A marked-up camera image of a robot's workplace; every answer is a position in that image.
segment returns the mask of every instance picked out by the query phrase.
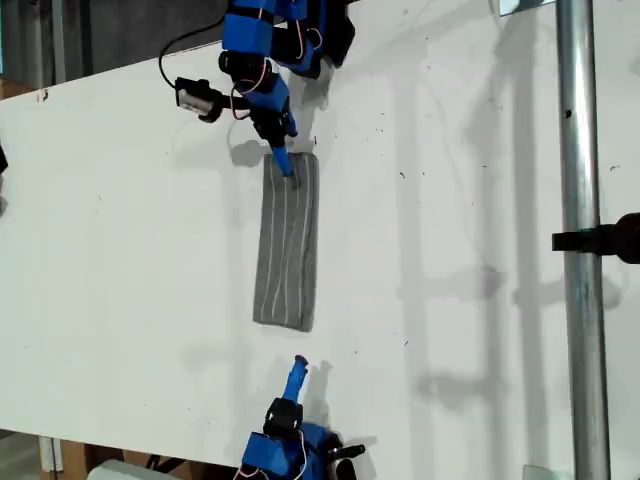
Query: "white table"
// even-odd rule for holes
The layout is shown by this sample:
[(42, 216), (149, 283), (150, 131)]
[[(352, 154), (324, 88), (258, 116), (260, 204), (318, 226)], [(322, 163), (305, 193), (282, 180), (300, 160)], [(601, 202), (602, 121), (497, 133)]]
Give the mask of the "white table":
[[(328, 97), (291, 79), (321, 163), (311, 334), (251, 321), (248, 122), (177, 109), (155, 61), (0, 103), (0, 428), (237, 464), (301, 353), (307, 419), (366, 443), (364, 479), (572, 470), (554, 7), (351, 12)], [(597, 2), (603, 221), (640, 205), (638, 15)], [(169, 75), (226, 89), (219, 51)], [(634, 479), (640, 270), (605, 276), (614, 478)]]

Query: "metal pole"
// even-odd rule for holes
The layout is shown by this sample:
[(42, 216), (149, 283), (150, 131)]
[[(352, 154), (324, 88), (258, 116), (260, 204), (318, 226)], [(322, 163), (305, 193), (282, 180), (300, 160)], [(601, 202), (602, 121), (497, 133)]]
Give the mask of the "metal pole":
[[(592, 0), (556, 2), (564, 230), (600, 223)], [(576, 480), (609, 480), (602, 264), (565, 253)]]

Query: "gray towel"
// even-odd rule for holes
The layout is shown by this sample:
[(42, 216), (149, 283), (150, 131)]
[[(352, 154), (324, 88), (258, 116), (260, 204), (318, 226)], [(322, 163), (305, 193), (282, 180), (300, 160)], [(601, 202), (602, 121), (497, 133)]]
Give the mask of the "gray towel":
[(253, 320), (308, 332), (316, 300), (318, 159), (289, 154), (295, 175), (284, 178), (264, 158), (262, 227)]

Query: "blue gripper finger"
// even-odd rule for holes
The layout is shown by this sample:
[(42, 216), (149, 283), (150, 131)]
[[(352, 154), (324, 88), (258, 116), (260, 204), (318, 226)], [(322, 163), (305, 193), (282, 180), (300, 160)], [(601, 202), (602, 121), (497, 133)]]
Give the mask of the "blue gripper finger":
[(307, 365), (308, 362), (304, 357), (296, 356), (296, 363), (293, 365), (291, 372), (289, 372), (287, 386), (284, 388), (282, 398), (298, 403), (298, 395), (300, 395), (304, 377), (307, 376)]
[(273, 151), (276, 163), (280, 167), (280, 170), (282, 170), (282, 175), (285, 177), (293, 175), (293, 164), (291, 163), (291, 160), (289, 160), (287, 147), (271, 147), (271, 150)]

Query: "robotic arm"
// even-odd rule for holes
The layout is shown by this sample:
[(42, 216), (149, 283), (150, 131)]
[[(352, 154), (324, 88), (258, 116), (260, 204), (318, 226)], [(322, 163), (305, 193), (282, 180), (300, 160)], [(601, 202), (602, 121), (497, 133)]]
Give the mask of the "robotic arm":
[(249, 437), (236, 478), (356, 480), (351, 459), (365, 452), (364, 445), (345, 447), (327, 428), (303, 422), (298, 396), (306, 375), (307, 361), (296, 356), (282, 398), (267, 411), (263, 433)]
[[(287, 21), (286, 29), (274, 27), (277, 17)], [(232, 110), (238, 120), (250, 117), (258, 135), (269, 142), (282, 174), (291, 176), (293, 165), (285, 137), (298, 132), (289, 107), (289, 89), (273, 71), (269, 57), (311, 79), (320, 75), (323, 57), (342, 66), (355, 36), (346, 4), (344, 0), (230, 0), (224, 22), (219, 66), (233, 81), (231, 94), (211, 89), (206, 80), (179, 78), (177, 104), (209, 123), (224, 108)], [(239, 117), (240, 110), (249, 112)]]

